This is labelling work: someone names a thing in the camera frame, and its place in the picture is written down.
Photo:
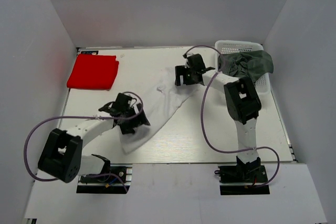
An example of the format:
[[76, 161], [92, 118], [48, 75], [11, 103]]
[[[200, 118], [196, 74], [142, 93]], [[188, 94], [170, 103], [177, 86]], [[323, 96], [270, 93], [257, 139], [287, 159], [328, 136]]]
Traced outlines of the white t shirt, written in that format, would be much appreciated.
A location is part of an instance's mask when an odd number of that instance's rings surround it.
[[197, 85], [177, 87], [173, 67], [165, 68], [155, 78], [154, 84], [142, 96], [143, 111], [150, 125], [141, 125], [134, 134], [120, 134], [120, 143], [126, 154], [150, 140], [198, 88]]

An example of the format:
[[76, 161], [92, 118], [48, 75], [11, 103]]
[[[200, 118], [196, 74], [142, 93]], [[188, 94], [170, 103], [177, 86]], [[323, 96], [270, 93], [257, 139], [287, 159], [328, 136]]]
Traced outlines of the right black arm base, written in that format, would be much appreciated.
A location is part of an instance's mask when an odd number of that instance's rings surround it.
[[219, 178], [221, 196], [269, 195], [268, 185], [259, 185], [268, 181], [264, 165], [252, 172], [248, 178], [239, 177], [237, 167], [233, 165], [219, 166], [214, 175]]

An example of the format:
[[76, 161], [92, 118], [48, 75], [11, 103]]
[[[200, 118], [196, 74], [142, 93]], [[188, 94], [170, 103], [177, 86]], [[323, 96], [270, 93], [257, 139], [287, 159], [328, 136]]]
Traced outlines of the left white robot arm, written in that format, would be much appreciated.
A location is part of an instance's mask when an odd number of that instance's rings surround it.
[[38, 169], [64, 183], [76, 176], [87, 176], [104, 182], [110, 178], [110, 160], [98, 155], [83, 155], [83, 148], [113, 128], [124, 136], [133, 136], [142, 126], [150, 126], [142, 99], [133, 92], [119, 93], [95, 116], [84, 116], [83, 122], [66, 130], [49, 133], [38, 161]]

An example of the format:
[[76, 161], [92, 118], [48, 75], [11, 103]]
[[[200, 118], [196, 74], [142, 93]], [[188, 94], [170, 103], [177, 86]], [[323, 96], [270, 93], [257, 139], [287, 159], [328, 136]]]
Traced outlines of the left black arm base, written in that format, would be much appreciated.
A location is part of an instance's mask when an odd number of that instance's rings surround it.
[[80, 176], [77, 194], [125, 195], [131, 186], [132, 164], [111, 164], [107, 176]]

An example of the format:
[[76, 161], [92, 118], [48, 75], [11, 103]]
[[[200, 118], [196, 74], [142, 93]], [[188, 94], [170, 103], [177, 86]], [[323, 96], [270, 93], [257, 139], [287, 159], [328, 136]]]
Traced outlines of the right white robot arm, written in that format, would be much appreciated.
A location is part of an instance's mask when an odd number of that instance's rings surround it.
[[225, 96], [225, 104], [237, 130], [237, 175], [247, 182], [256, 175], [260, 158], [256, 144], [256, 123], [261, 101], [249, 77], [231, 77], [206, 67], [200, 54], [184, 55], [186, 63], [175, 67], [175, 85], [200, 84], [213, 88]]

